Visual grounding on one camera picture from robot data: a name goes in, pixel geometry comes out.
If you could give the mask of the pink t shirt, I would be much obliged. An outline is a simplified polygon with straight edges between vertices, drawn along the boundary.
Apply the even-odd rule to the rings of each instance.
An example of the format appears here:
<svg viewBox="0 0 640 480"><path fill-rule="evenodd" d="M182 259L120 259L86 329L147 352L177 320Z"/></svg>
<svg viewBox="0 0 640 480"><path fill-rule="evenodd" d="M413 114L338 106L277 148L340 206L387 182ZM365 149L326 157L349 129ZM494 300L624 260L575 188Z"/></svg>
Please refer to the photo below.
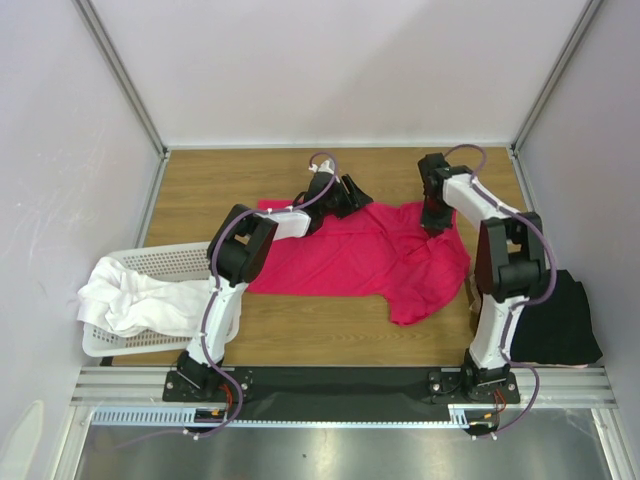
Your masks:
<svg viewBox="0 0 640 480"><path fill-rule="evenodd" d="M416 324L446 307L470 271L457 229L432 236L422 205L372 203L344 218L329 216L314 234L275 241L254 294L364 297L380 295L390 320Z"/></svg>

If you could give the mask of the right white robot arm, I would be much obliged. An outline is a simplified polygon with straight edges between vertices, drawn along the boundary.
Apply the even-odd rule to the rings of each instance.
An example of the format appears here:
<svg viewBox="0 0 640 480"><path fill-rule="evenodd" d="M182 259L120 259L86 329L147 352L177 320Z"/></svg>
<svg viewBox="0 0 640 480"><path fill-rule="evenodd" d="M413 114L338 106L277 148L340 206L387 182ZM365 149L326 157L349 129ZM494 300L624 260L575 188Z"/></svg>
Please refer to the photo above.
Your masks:
<svg viewBox="0 0 640 480"><path fill-rule="evenodd" d="M533 297L547 271L548 244L537 214L511 209L468 167L452 166L435 153L419 160L418 169L423 229L440 235L459 214L478 233L474 276L482 295L480 316L453 392L481 402L510 383L511 343L522 311L550 296Z"/></svg>

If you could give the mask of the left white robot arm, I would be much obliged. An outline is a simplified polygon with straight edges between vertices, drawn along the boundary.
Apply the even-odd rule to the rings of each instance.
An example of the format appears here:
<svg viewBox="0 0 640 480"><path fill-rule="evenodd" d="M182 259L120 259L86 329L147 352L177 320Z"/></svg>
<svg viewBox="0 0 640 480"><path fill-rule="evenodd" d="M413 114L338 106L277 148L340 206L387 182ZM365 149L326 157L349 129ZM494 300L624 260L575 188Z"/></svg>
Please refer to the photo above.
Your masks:
<svg viewBox="0 0 640 480"><path fill-rule="evenodd" d="M222 383L233 381L221 369L229 330L239 326L242 296L275 241L309 236L326 217L343 219L372 202L350 176L318 171L308 188L282 208L235 205L209 244L211 297L197 333L166 377L163 399L208 401Z"/></svg>

